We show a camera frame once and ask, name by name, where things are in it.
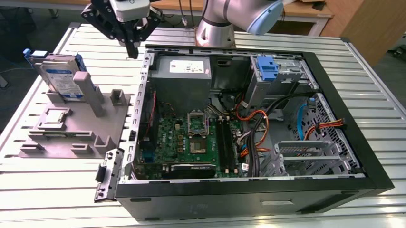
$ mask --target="label sticker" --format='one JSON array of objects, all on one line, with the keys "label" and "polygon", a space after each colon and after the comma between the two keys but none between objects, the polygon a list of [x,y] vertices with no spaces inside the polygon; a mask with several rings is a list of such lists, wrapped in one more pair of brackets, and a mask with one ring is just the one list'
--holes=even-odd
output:
[{"label": "label sticker", "polygon": [[250,167],[248,164],[243,163],[240,169],[248,171],[248,167]]},{"label": "label sticker", "polygon": [[203,61],[172,60],[169,73],[204,73]]},{"label": "label sticker", "polygon": [[244,101],[240,101],[240,104],[242,104],[242,106],[243,106],[244,108],[248,107],[248,104],[247,104]]},{"label": "label sticker", "polygon": [[83,97],[79,86],[73,82],[73,73],[69,70],[47,69],[48,79],[65,100],[79,101]]}]

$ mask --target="red cable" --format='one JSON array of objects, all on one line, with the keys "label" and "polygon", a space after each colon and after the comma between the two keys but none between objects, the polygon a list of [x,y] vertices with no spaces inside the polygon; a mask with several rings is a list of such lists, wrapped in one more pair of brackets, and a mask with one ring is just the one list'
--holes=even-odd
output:
[{"label": "red cable", "polygon": [[151,116],[149,116],[149,121],[148,121],[148,127],[147,127],[144,138],[148,135],[148,131],[149,131],[149,127],[151,127],[151,121],[152,121],[152,118],[153,118],[153,111],[155,111],[155,104],[156,104],[156,94],[153,92],[153,106],[152,106],[152,111],[151,111]]}]

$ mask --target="aluminum table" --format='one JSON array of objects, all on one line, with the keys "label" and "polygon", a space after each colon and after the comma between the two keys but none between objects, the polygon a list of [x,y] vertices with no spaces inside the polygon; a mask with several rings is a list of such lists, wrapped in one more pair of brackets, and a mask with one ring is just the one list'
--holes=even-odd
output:
[{"label": "aluminum table", "polygon": [[[0,136],[0,227],[406,227],[406,112],[351,43],[339,38],[260,37],[237,32],[239,48],[314,52],[395,188],[323,214],[137,222],[119,203],[93,203],[97,159],[21,159],[18,148],[49,101],[37,77]],[[143,43],[193,45],[193,31],[157,28]],[[140,48],[139,59],[144,48]],[[141,61],[87,24],[72,23],[55,53],[79,52],[101,92],[137,93]],[[124,126],[129,126],[129,117]],[[123,139],[128,130],[123,130]]]}]

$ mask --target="green motherboard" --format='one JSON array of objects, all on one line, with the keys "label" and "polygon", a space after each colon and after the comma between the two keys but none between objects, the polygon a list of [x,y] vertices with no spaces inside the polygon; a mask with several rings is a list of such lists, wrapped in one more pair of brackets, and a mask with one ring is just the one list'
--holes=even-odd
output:
[{"label": "green motherboard", "polygon": [[[216,143],[216,119],[209,118],[205,123],[201,119],[189,120],[191,129],[203,129],[207,125],[208,134],[204,137],[188,136],[187,118],[165,117],[160,119],[157,130],[157,147],[153,152],[143,152],[144,157],[151,156],[149,162],[145,163],[145,172],[149,173],[147,178],[160,179],[161,166],[157,164],[212,164],[216,166],[216,177],[237,177],[237,173],[228,171],[224,173],[219,167],[219,152]],[[229,129],[236,132],[240,129],[239,121],[229,121]]]}]

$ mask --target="case bracket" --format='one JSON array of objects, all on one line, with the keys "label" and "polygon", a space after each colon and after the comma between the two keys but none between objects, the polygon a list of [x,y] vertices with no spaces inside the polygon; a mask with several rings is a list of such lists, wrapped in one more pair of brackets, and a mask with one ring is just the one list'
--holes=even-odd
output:
[{"label": "case bracket", "polygon": [[115,190],[119,182],[124,150],[116,148],[105,153],[104,162],[99,165],[96,181],[99,182],[95,203],[116,201]]}]

